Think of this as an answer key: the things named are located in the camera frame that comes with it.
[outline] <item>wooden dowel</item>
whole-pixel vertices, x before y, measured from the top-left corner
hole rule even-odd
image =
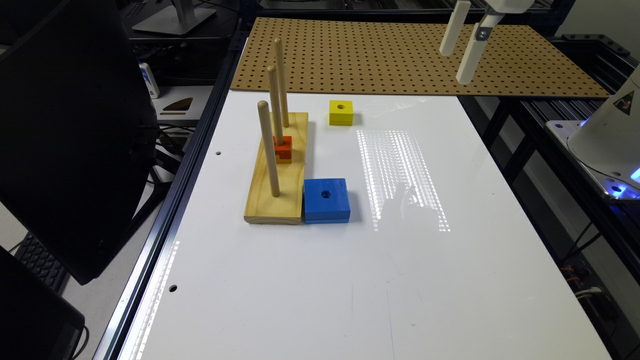
[[[284,72],[284,49],[282,40],[273,40],[276,47],[276,67],[278,68],[278,90],[280,91],[280,110],[282,110],[282,125],[289,127],[289,104],[287,103],[287,84]]]
[[[269,172],[269,184],[271,195],[280,196],[280,184],[278,183],[278,167],[276,166],[276,152],[273,147],[273,135],[271,135],[271,119],[269,118],[269,104],[262,100],[258,102],[258,115],[260,116],[260,128],[262,129],[262,142],[264,153],[267,157],[267,171]]]
[[[271,112],[273,112],[273,133],[276,136],[276,144],[283,145],[282,118],[280,117],[280,103],[278,101],[278,74],[276,68],[269,66],[269,95],[271,95]]]

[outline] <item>black monitor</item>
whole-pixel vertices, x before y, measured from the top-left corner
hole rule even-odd
[[[84,317],[0,249],[0,359],[71,359]]]
[[[133,26],[133,30],[169,35],[185,35],[200,25],[216,10],[194,8],[193,0],[172,0],[168,6]]]
[[[0,201],[85,284],[128,240],[155,111],[113,0],[0,0],[3,26]]]

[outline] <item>pegboard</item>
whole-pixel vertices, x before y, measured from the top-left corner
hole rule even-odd
[[[442,56],[446,24],[258,18],[231,85],[267,91],[273,39],[284,42],[289,92],[342,94],[608,97],[576,64],[528,26],[492,32],[473,81],[456,72],[473,26]]]

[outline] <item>white robot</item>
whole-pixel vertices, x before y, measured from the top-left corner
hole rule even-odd
[[[491,30],[504,15],[523,13],[534,2],[485,1],[489,8],[482,21],[473,28],[456,75],[461,84],[468,84],[473,79]],[[468,0],[458,0],[456,3],[440,46],[442,55],[450,56],[453,53],[470,6]],[[618,93],[611,96],[587,121],[547,123],[571,154],[586,168],[597,173],[591,174],[594,180],[606,184],[602,188],[618,199],[623,198],[626,185],[638,191],[627,191],[630,194],[625,198],[640,199],[640,100],[634,104],[636,92],[640,97],[640,69],[634,71]]]
[[[471,33],[471,38],[467,44],[467,49],[462,57],[460,68],[456,74],[456,79],[460,84],[468,84],[473,79],[478,63],[482,58],[484,48],[487,46],[489,35],[496,25],[502,20],[506,14],[521,14],[531,7],[534,0],[485,0],[489,7],[486,15],[481,22],[476,23]],[[440,45],[440,53],[444,56],[450,56],[456,46],[456,41],[460,36],[460,30],[464,25],[464,19],[467,17],[471,7],[469,0],[458,0],[456,7],[449,19],[449,25],[444,33],[442,44]]]
[[[567,140],[587,167],[640,189],[640,69]]]

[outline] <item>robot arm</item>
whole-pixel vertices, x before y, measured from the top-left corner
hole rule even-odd
[[[534,2],[534,0],[485,0],[489,7],[487,14],[482,21],[476,23],[471,33],[471,38],[467,44],[467,49],[462,57],[460,68],[456,74],[456,79],[460,84],[468,84],[473,79],[478,63],[482,59],[482,53],[487,46],[487,41],[491,35],[493,28],[498,25],[500,20],[506,14],[521,14],[525,12]],[[449,25],[444,33],[442,44],[440,45],[440,53],[444,56],[450,56],[453,53],[456,41],[460,36],[460,30],[464,24],[464,19],[469,12],[471,6],[468,0],[458,0],[456,7],[449,19]]]
[[[583,164],[640,189],[640,67],[567,140]]]

